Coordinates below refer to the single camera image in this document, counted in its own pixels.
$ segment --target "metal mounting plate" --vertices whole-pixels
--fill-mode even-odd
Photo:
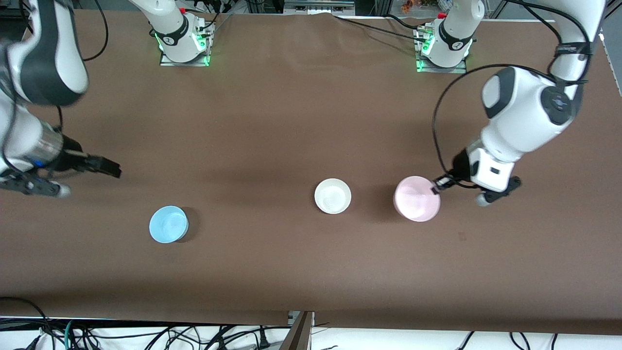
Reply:
[[[164,53],[160,54],[160,65],[161,66],[174,66],[174,67],[209,67],[211,60],[211,47],[214,43],[214,32],[216,30],[216,24],[212,23],[209,27],[205,29],[206,34],[208,34],[207,38],[205,38],[205,45],[207,48],[201,54],[199,54],[195,59],[179,63],[171,61]]]
[[[423,38],[426,40],[429,39],[429,35],[430,35],[428,33],[421,33],[417,29],[413,29],[412,34],[415,38]],[[415,43],[415,59],[417,60],[417,71],[418,72],[455,73],[455,74],[464,74],[467,72],[466,71],[467,63],[465,59],[462,59],[462,61],[460,61],[460,63],[455,67],[451,67],[451,68],[439,67],[438,65],[433,64],[432,61],[430,61],[430,59],[428,59],[426,56],[421,54],[425,43],[419,42],[416,40],[413,40],[413,41]]]

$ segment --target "white floor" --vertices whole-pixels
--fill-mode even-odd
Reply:
[[[253,326],[236,327],[228,334],[256,329]],[[163,328],[115,328],[96,329],[93,334],[99,336],[124,336],[131,334],[154,333]],[[199,327],[202,340],[208,341],[216,334],[218,327]],[[348,329],[348,328],[314,328],[311,350],[326,350],[337,346],[336,350],[456,350],[462,345],[468,332],[463,331],[406,331],[390,329]],[[0,332],[0,350],[14,350],[25,348],[39,334],[38,331],[2,331]],[[196,338],[194,331],[186,333]],[[266,331],[267,340],[278,345],[287,334],[286,329]],[[549,350],[552,334],[526,333],[531,350]],[[149,343],[153,336],[127,339],[100,339],[101,350],[141,350]],[[517,342],[522,347],[524,343],[518,333],[515,333]],[[168,337],[161,337],[152,350],[162,350]],[[255,338],[248,335],[233,341],[227,349],[250,349]],[[52,343],[50,336],[44,336],[39,341],[37,350],[50,350]],[[57,349],[64,349],[63,344],[57,341]],[[555,344],[556,350],[619,350],[622,349],[622,336],[592,336],[560,334]],[[170,350],[192,350],[191,345],[182,341],[174,342]],[[475,332],[465,350],[518,350],[510,341],[508,333]]]

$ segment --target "brown table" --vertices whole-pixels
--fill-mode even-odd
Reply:
[[[106,15],[109,46],[65,132],[123,176],[67,179],[64,200],[2,192],[0,294],[53,316],[282,324],[315,310],[332,326],[622,333],[622,105],[601,44],[580,116],[518,162],[520,190],[482,209],[452,189],[418,224],[391,196],[404,177],[441,174],[430,117],[455,76],[417,73],[411,41],[330,15],[234,16],[211,67],[160,67],[141,13]],[[77,11],[77,28],[96,52],[99,14]],[[544,69],[554,48],[536,23],[484,22],[477,36],[471,68]],[[493,73],[448,95],[448,160],[486,124]],[[352,188],[343,214],[313,203],[328,177]],[[190,215],[184,243],[149,236],[169,204]]]

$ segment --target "black cable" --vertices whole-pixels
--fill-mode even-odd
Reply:
[[[169,350],[170,345],[171,345],[171,344],[172,344],[175,340],[180,339],[180,337],[181,337],[184,333],[186,333],[187,331],[191,330],[193,327],[194,327],[194,326],[187,327],[186,329],[184,329],[184,330],[183,330],[183,331],[181,331],[181,332],[175,332],[175,331],[173,331],[173,333],[175,334],[175,336],[174,336],[174,337],[172,337],[172,338],[171,338],[171,336],[170,336],[170,332],[169,332],[169,340],[167,341],[167,344],[166,344],[166,346],[164,347],[164,350]]]
[[[214,18],[211,20],[211,22],[209,22],[208,24],[206,24],[204,27],[200,27],[199,30],[202,31],[204,29],[209,28],[212,24],[214,24],[216,22],[216,19],[218,18],[218,15],[220,14],[220,12],[216,12],[216,15],[214,16]]]
[[[538,4],[533,4],[531,2],[525,2],[524,0],[503,0],[506,2],[511,2],[514,4],[519,4],[519,5],[523,5],[530,13],[533,14],[532,9],[530,9],[530,7],[533,7],[534,9],[541,9],[547,12],[551,12],[554,14],[558,14],[566,19],[568,19],[570,22],[572,22],[572,24],[574,24],[575,26],[577,26],[577,28],[581,31],[581,34],[583,35],[583,39],[585,40],[586,43],[591,43],[590,41],[590,36],[587,34],[587,31],[585,30],[585,28],[581,25],[581,23],[574,18],[573,16],[562,12],[558,9],[554,9],[552,7],[548,7],[548,6],[542,6],[542,5],[538,5]],[[544,23],[547,27],[551,28],[552,26],[546,22],[543,18],[541,18],[540,16],[537,16],[536,18],[538,18],[538,20],[540,20],[542,23]],[[561,44],[561,36],[558,37],[559,43]],[[549,76],[551,75],[551,68],[553,67],[553,64],[555,63],[555,61],[557,60],[557,55],[553,58],[553,60],[549,63],[549,65],[547,66],[547,74]],[[571,85],[578,85],[580,83],[585,83],[585,76],[587,75],[587,72],[590,68],[590,63],[592,62],[592,55],[587,55],[586,58],[586,62],[585,62],[585,68],[583,70],[583,72],[581,73],[581,76],[579,77],[579,79],[577,79],[574,82],[566,82],[565,86],[571,86]]]
[[[154,332],[154,333],[144,333],[144,334],[131,334],[131,335],[128,335],[128,336],[98,336],[98,335],[93,334],[92,331],[89,331],[89,333],[95,339],[97,339],[97,338],[100,338],[100,339],[139,338],[139,337],[146,337],[146,336],[155,336],[157,334],[160,334],[160,332]]]
[[[268,329],[290,329],[290,328],[291,327],[271,326],[271,327],[257,328],[257,329],[253,329],[253,330],[250,330],[250,331],[242,331],[242,332],[234,333],[234,334],[231,334],[229,336],[224,337],[224,339],[226,340],[225,343],[222,344],[221,346],[219,346],[216,350],[224,350],[224,348],[227,346],[227,344],[229,344],[230,342],[234,341],[235,339],[238,339],[238,338],[243,337],[245,335],[253,334],[255,337],[257,337],[256,332],[258,332],[260,329],[263,329],[263,330],[267,331]]]
[[[171,345],[171,344],[173,344],[173,342],[174,342],[175,340],[178,340],[178,339],[179,339],[179,340],[181,340],[181,341],[184,341],[184,342],[186,342],[186,343],[188,343],[188,344],[190,344],[190,345],[192,346],[192,350],[194,350],[194,344],[192,344],[190,341],[188,341],[188,340],[186,340],[186,339],[182,339],[182,338],[180,338],[180,337],[181,337],[181,335],[183,335],[183,333],[184,333],[184,332],[187,332],[187,331],[189,331],[189,330],[190,330],[190,329],[192,329],[192,328],[194,328],[194,327],[193,327],[193,326],[190,326],[190,327],[186,328],[185,330],[181,331],[180,333],[173,331],[173,334],[175,334],[175,336],[174,336],[174,337],[171,337],[171,336],[170,336],[171,331],[172,331],[172,329],[171,329],[171,330],[168,332],[168,335],[169,335],[169,340],[167,340],[167,341],[166,341],[166,345],[164,346],[164,350],[169,350],[169,349],[170,349],[170,345]]]
[[[26,6],[26,4],[24,4],[24,0],[19,0],[19,14],[22,16],[22,20],[24,21],[24,23],[26,23],[26,28],[28,28],[28,30],[32,33],[32,27],[30,26],[30,21],[28,21],[28,18],[26,18],[26,12],[24,10]]]
[[[557,341],[558,335],[557,333],[553,334],[553,340],[550,342],[550,350],[555,350],[555,342]]]
[[[263,326],[259,326],[259,343],[257,344],[257,350],[263,350],[270,347],[270,342],[266,337],[266,331]]]
[[[63,110],[60,109],[60,106],[56,106],[56,109],[58,110],[58,130],[62,132],[63,131]]]
[[[392,15],[392,14],[390,14],[390,13],[387,13],[387,14],[386,14],[386,15],[384,15],[383,17],[386,17],[386,18],[393,18],[394,20],[396,20],[396,21],[397,21],[397,23],[400,23],[402,26],[404,26],[404,27],[406,27],[406,28],[408,28],[408,29],[413,29],[413,30],[414,30],[414,29],[417,29],[417,26],[411,26],[410,24],[408,24],[408,23],[406,23],[406,22],[402,21],[399,17],[394,16],[394,15]]]
[[[101,19],[104,21],[104,30],[106,31],[106,38],[104,39],[104,46],[101,47],[101,50],[94,56],[89,57],[87,59],[83,59],[82,61],[84,62],[96,59],[97,57],[99,57],[101,54],[104,53],[104,51],[106,50],[106,47],[108,46],[108,37],[109,37],[108,21],[106,20],[106,15],[104,14],[104,10],[101,9],[99,0],[95,0],[95,4],[97,5],[97,8],[100,10]]]
[[[50,331],[50,333],[53,334],[53,330],[52,327],[50,326],[50,323],[48,321],[47,316],[43,313],[43,310],[41,310],[41,308],[39,308],[37,306],[37,304],[33,303],[32,301],[28,300],[28,299],[24,299],[24,298],[19,298],[17,296],[0,296],[0,301],[18,301],[20,303],[25,303],[28,304],[30,306],[32,306],[33,308],[35,308],[35,310],[37,310],[37,312],[39,313],[39,315],[41,315],[41,318],[43,319],[45,326],[47,327],[47,329]],[[56,350],[56,340],[54,340],[54,336],[52,335],[52,349]]]
[[[583,28],[583,26],[581,25],[581,23],[574,17],[572,17],[571,15],[567,14],[566,12],[562,12],[558,9],[554,9],[553,7],[548,7],[548,6],[543,6],[543,5],[538,5],[538,4],[533,4],[531,2],[525,2],[523,0],[503,0],[506,2],[511,2],[513,4],[519,4],[519,5],[523,5],[524,7],[532,7],[534,9],[540,9],[540,10],[545,10],[547,12],[551,12],[554,14],[558,14],[566,19],[568,19],[570,22],[572,22],[575,26],[577,26],[577,28],[581,31],[581,34],[583,35],[583,38],[585,39],[585,42],[590,42],[590,36],[587,35],[587,32],[585,31],[585,28]]]
[[[480,70],[484,70],[484,69],[490,69],[490,68],[506,68],[506,67],[515,67],[515,68],[520,68],[520,69],[524,69],[527,70],[528,72],[531,72],[533,74],[536,74],[540,77],[546,78],[550,81],[553,81],[552,78],[550,78],[548,75],[540,72],[539,70],[530,68],[530,67],[526,67],[523,65],[517,65],[517,64],[489,64],[489,65],[483,65],[481,67],[477,67],[473,70],[468,71],[467,73],[464,73],[462,75],[460,75],[459,77],[457,77],[456,79],[454,79],[451,83],[449,83],[449,85],[447,85],[447,87],[445,87],[445,89],[443,90],[443,92],[440,94],[439,100],[436,102],[436,106],[434,107],[434,112],[432,114],[432,140],[434,141],[434,148],[436,149],[436,155],[439,159],[439,163],[440,163],[440,167],[443,169],[443,172],[445,172],[444,176],[449,177],[450,179],[453,179],[453,176],[449,174],[449,169],[447,168],[447,166],[445,165],[445,162],[443,161],[443,156],[440,150],[440,145],[439,145],[439,138],[437,136],[437,132],[436,132],[436,122],[437,122],[437,118],[438,118],[438,113],[439,113],[439,109],[440,109],[440,105],[443,102],[443,98],[445,98],[445,95],[449,92],[449,90],[452,88],[452,86],[454,86],[457,82],[461,81],[462,79],[464,79],[465,77],[467,77],[470,74],[473,74],[475,72],[479,72]],[[456,184],[462,188],[467,188],[467,189],[474,189],[474,188],[479,188],[478,186],[471,186],[471,185],[464,185],[462,183],[460,183],[459,181],[456,181]]]
[[[468,341],[471,340],[471,337],[473,336],[474,333],[475,333],[475,331],[470,331],[468,333],[468,335],[466,336],[464,342],[462,342],[462,345],[458,348],[458,350],[464,350],[467,347]]]
[[[555,34],[555,37],[557,38],[557,43],[558,44],[562,43],[562,36],[559,35],[559,32],[557,31],[557,29],[555,29],[555,27],[553,27],[551,25],[551,23],[548,23],[544,18],[542,18],[540,15],[538,15],[531,7],[529,7],[529,6],[524,6],[524,7],[525,7],[525,9],[529,13],[531,13],[532,16],[534,16],[538,21],[542,22],[542,24],[544,24],[547,28],[550,29],[550,31],[553,32],[553,34]]]
[[[197,344],[199,345],[199,350],[201,350],[201,336],[198,333],[197,327],[194,327],[194,328],[195,328],[195,334],[197,335]]]
[[[527,349],[524,349],[523,347],[521,347],[516,340],[514,340],[514,332],[509,332],[509,338],[512,341],[512,343],[514,343],[514,346],[516,346],[517,348],[519,348],[520,350],[531,350],[531,347],[529,345],[529,341],[527,341],[527,337],[525,337],[525,334],[523,332],[519,332],[518,334],[521,335],[522,339],[525,341],[525,345],[527,346]]]
[[[335,17],[335,18],[337,18],[337,19],[339,19],[341,21],[344,21],[344,22],[349,22],[349,23],[352,23],[352,24],[356,24],[357,26],[367,27],[367,28],[370,28],[370,29],[374,29],[376,31],[380,31],[380,32],[385,32],[385,33],[388,33],[388,34],[396,35],[398,37],[405,37],[406,39],[415,40],[415,41],[419,41],[419,42],[425,42],[425,39],[423,39],[423,38],[418,38],[418,37],[413,37],[413,36],[410,36],[410,35],[404,35],[404,34],[392,32],[392,31],[388,31],[386,29],[370,26],[369,24],[360,23],[360,22],[356,22],[356,21],[351,21],[351,20],[349,20],[347,18],[341,18],[341,17]]]

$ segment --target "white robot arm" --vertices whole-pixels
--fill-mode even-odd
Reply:
[[[467,2],[455,0],[454,9]],[[471,181],[482,190],[478,197],[481,206],[507,196],[521,185],[518,177],[511,176],[514,163],[555,138],[575,118],[582,98],[582,82],[578,80],[588,69],[605,0],[539,2],[572,16],[580,27],[563,16],[553,15],[562,43],[550,65],[550,76],[508,67],[486,82],[482,101],[490,122],[454,158],[453,169],[436,179],[437,191],[460,181]]]
[[[0,189],[66,197],[67,186],[38,176],[48,171],[91,171],[120,177],[119,164],[82,151],[78,142],[39,120],[26,103],[68,106],[88,88],[69,0],[30,0],[32,35],[0,44]],[[205,20],[183,13],[174,0],[130,0],[148,18],[160,49],[188,62],[206,49]]]
[[[147,17],[163,53],[173,62],[188,62],[207,49],[205,20],[181,11],[174,0],[129,0]]]
[[[454,0],[446,18],[435,19],[429,24],[433,28],[434,39],[422,55],[439,67],[457,66],[468,55],[473,34],[485,11],[481,0]]]

